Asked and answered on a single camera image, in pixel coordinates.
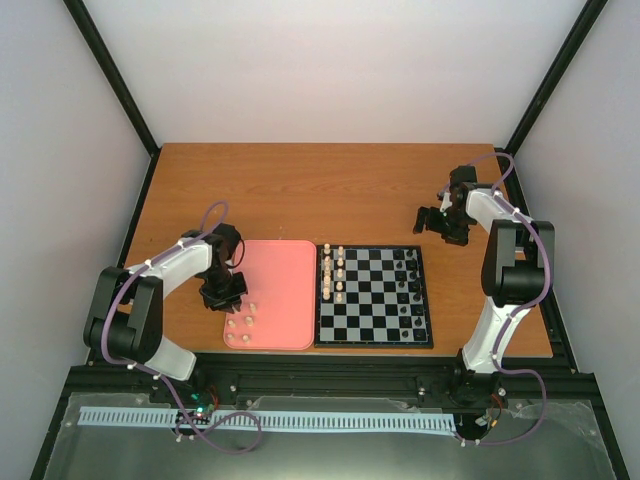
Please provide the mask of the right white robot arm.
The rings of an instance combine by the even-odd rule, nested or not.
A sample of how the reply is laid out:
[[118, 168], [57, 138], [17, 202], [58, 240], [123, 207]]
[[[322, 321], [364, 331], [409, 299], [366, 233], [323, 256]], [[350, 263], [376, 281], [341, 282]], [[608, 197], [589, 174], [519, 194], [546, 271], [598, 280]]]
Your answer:
[[481, 270], [484, 306], [448, 385], [454, 404], [488, 405], [497, 393], [502, 359], [514, 332], [551, 290], [555, 227], [522, 213], [498, 188], [478, 182], [472, 165], [452, 170], [438, 199], [440, 206], [418, 209], [415, 234], [428, 230], [449, 244], [465, 246], [472, 225], [488, 233]]

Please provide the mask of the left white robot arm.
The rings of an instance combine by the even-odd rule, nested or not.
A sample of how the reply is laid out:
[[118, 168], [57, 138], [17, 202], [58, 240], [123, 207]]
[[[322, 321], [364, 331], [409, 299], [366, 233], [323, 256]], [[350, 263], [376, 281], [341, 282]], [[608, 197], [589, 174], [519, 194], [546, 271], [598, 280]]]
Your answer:
[[207, 232], [186, 232], [170, 249], [141, 264], [104, 269], [84, 327], [85, 345], [114, 364], [173, 379], [174, 392], [186, 402], [201, 400], [208, 378], [195, 369], [193, 352], [164, 335], [164, 300], [198, 278], [205, 308], [238, 312], [248, 288], [232, 259], [243, 243], [234, 226], [222, 223]]

